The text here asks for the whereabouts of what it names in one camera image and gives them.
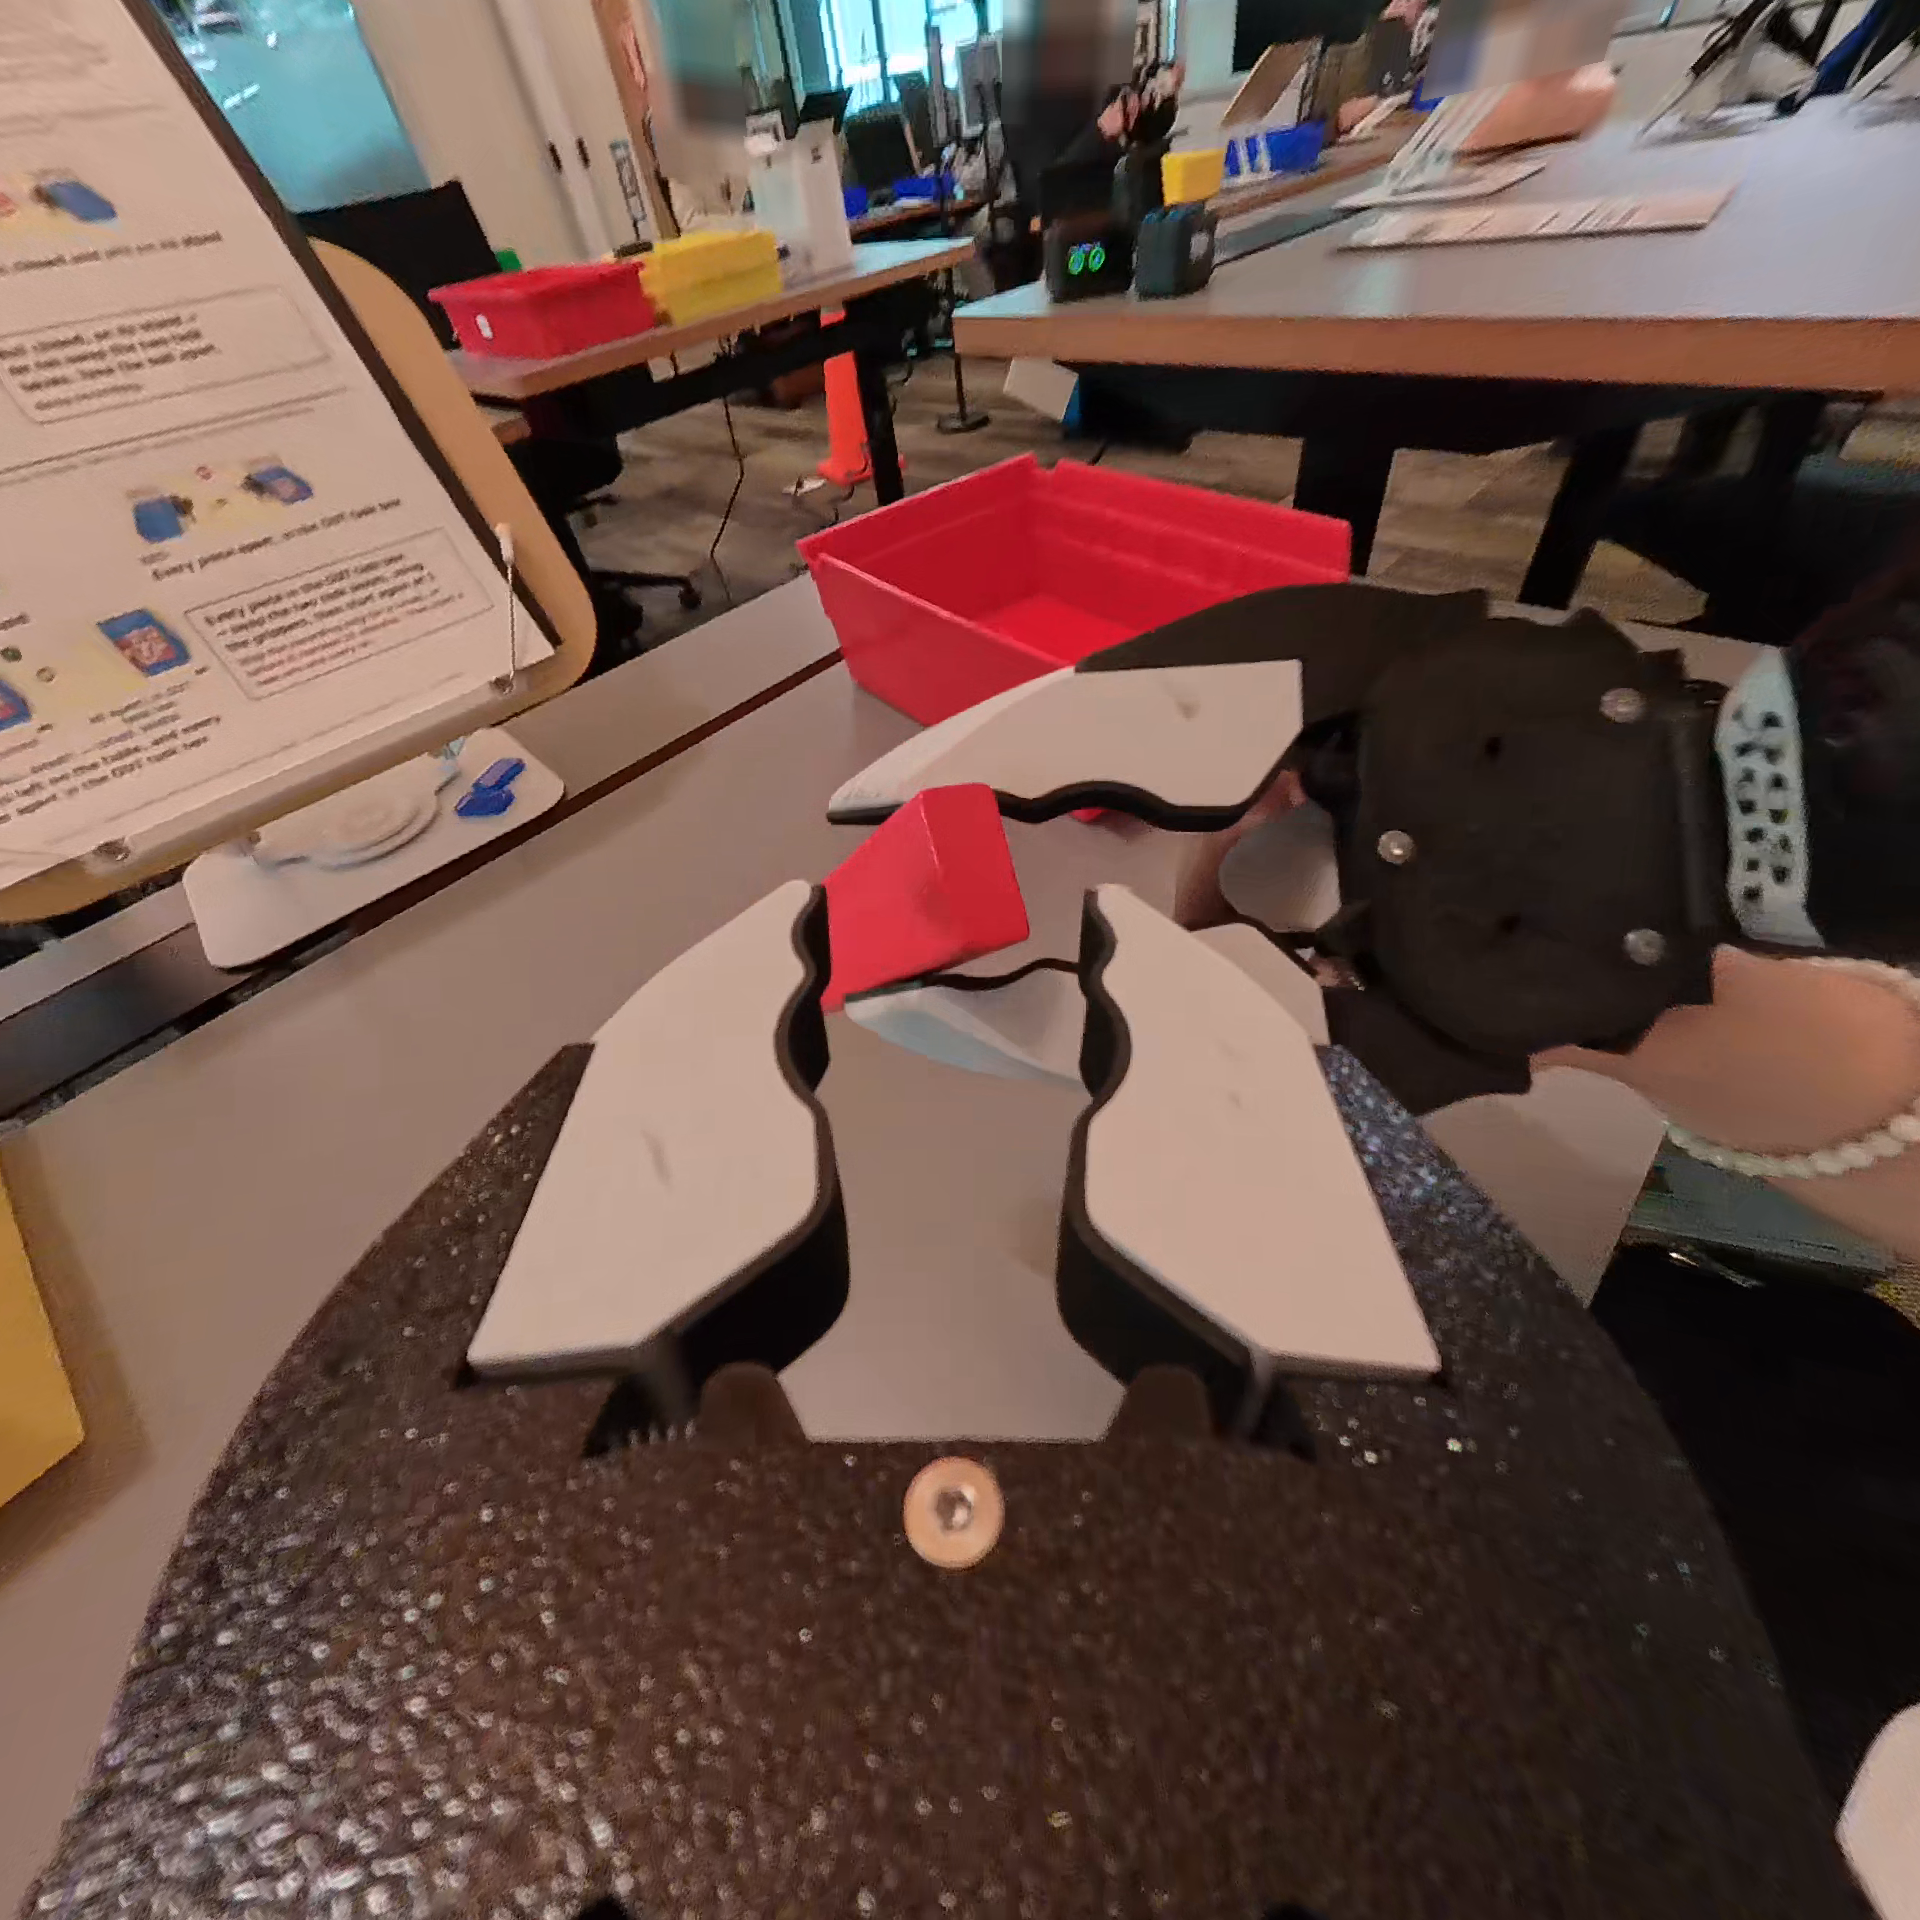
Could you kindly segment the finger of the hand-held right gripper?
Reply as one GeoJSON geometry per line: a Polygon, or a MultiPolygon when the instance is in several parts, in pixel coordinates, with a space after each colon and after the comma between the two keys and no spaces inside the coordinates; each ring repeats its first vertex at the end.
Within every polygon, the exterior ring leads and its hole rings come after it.
{"type": "Polygon", "coordinates": [[[880,754],[830,797],[830,822],[880,823],[942,786],[984,786],[1000,816],[1083,810],[1174,832],[1235,823],[1303,728],[1293,659],[1055,670],[880,754]]]}
{"type": "Polygon", "coordinates": [[[1075,962],[929,971],[843,1001],[843,1015],[908,1052],[963,1071],[1082,1083],[1087,998],[1075,962]]]}

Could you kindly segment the yellow plastic bin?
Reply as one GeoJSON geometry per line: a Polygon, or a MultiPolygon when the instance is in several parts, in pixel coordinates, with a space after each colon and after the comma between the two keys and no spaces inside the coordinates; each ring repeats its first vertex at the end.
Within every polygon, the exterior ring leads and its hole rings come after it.
{"type": "Polygon", "coordinates": [[[80,1446],[80,1407],[2,1183],[2,1506],[80,1446]]]}

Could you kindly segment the white container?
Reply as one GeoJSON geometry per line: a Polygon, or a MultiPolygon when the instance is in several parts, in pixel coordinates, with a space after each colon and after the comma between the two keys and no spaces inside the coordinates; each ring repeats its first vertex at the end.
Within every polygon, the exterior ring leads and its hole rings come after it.
{"type": "Polygon", "coordinates": [[[848,225],[834,121],[801,123],[793,136],[749,130],[749,189],[755,224],[778,239],[789,279],[848,273],[848,225]]]}

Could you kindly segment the red plastic bin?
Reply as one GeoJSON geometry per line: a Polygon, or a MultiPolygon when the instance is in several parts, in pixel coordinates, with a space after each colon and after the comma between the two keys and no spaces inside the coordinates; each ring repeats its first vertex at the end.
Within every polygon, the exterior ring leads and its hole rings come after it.
{"type": "Polygon", "coordinates": [[[1020,454],[798,541],[848,673],[937,724],[1262,588],[1345,580],[1349,521],[1020,454]]]}

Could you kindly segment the orange traffic cone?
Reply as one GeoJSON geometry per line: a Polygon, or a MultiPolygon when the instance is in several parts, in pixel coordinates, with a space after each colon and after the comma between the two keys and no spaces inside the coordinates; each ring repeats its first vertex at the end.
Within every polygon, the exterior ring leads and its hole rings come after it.
{"type": "Polygon", "coordinates": [[[817,477],[850,492],[871,478],[871,451],[867,439],[867,409],[859,392],[858,356],[836,353],[825,360],[825,396],[830,422],[830,451],[817,464],[817,477]]]}

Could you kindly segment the person's white shirt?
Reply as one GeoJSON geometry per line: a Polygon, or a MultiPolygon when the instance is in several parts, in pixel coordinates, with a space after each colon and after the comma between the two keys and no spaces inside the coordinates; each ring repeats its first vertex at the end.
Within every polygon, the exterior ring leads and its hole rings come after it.
{"type": "Polygon", "coordinates": [[[1877,1917],[1917,1917],[1917,1706],[1892,1714],[1865,1748],[1837,1842],[1877,1917]]]}

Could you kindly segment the black device green lights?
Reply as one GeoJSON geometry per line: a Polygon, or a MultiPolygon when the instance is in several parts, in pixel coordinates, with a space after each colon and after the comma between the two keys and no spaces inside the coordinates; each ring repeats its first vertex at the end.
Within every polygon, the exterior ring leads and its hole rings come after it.
{"type": "Polygon", "coordinates": [[[1040,246],[1051,304],[1117,298],[1135,289],[1135,225],[1111,212],[1049,222],[1040,246]]]}

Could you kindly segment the red rectangular block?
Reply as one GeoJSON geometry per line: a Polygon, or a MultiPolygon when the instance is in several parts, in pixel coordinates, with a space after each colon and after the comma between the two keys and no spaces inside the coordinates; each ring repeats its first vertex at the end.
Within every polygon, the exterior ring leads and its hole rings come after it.
{"type": "Polygon", "coordinates": [[[995,792],[934,786],[877,826],[825,879],[832,971],[821,1007],[1029,936],[1017,865],[995,792]]]}

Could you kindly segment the person's black trousers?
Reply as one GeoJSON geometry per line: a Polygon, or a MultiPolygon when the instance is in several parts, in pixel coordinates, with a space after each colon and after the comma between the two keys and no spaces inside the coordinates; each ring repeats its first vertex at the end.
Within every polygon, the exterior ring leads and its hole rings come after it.
{"type": "Polygon", "coordinates": [[[1841,1806],[1917,1701],[1917,1331],[1871,1288],[1631,1240],[1592,1312],[1742,1564],[1841,1806]]]}

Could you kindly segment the small red storage bin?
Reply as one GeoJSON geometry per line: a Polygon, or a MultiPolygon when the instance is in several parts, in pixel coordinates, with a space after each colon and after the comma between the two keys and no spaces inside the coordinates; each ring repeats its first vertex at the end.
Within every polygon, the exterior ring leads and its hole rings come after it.
{"type": "Polygon", "coordinates": [[[658,310],[636,261],[572,261],[453,280],[429,291],[460,350],[494,360],[555,360],[636,337],[658,310]]]}

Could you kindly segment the person's right forearm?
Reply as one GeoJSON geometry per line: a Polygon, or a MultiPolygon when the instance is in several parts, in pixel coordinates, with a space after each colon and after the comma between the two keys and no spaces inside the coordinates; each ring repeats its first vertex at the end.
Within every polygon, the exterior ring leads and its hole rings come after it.
{"type": "Polygon", "coordinates": [[[1718,1141],[1749,1160],[1794,1165],[1775,1181],[1915,1266],[1915,984],[1898,984],[1892,967],[1797,959],[1771,1032],[1762,1106],[1718,1141]]]}

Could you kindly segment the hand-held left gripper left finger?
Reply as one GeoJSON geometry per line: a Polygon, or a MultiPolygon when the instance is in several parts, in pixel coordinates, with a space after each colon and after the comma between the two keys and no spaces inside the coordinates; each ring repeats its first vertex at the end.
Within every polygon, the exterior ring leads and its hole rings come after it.
{"type": "Polygon", "coordinates": [[[730,1364],[784,1372],[848,1303],[830,1071],[830,895],[786,881],[651,975],[589,1063],[494,1295],[474,1380],[636,1380],[688,1418],[730,1364]]]}

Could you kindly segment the dark blue device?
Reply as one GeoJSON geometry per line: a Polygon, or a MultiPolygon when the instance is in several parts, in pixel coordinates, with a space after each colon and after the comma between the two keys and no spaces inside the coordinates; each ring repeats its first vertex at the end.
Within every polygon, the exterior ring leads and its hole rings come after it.
{"type": "Polygon", "coordinates": [[[1206,202],[1146,212],[1135,233],[1135,295],[1180,299],[1212,279],[1217,216],[1206,202]]]}

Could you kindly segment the white base board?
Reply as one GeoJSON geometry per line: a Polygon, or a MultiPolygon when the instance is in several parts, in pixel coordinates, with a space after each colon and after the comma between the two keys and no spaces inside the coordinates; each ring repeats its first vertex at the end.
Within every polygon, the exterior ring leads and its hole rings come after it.
{"type": "Polygon", "coordinates": [[[565,792],[562,777],[513,733],[482,728],[303,805],[184,870],[204,958],[235,971],[298,947],[540,822],[565,792]],[[456,816],[460,792],[502,754],[527,760],[514,807],[496,820],[456,816]]]}

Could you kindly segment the black office chair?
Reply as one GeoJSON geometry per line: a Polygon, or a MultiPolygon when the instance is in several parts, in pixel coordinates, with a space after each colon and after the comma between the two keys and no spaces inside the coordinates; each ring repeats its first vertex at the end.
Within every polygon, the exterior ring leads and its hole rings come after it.
{"type": "MultiPolygon", "coordinates": [[[[497,255],[457,181],[298,212],[296,222],[310,240],[339,246],[400,286],[429,320],[443,348],[456,346],[456,330],[431,299],[431,291],[483,279],[497,268],[497,255]]],[[[575,530],[575,515],[619,478],[618,443],[532,426],[527,439],[507,445],[507,454],[562,552],[589,583],[602,640],[624,647],[641,630],[643,609],[636,601],[641,588],[676,588],[684,609],[700,609],[703,596],[691,576],[589,565],[575,530]]]]}

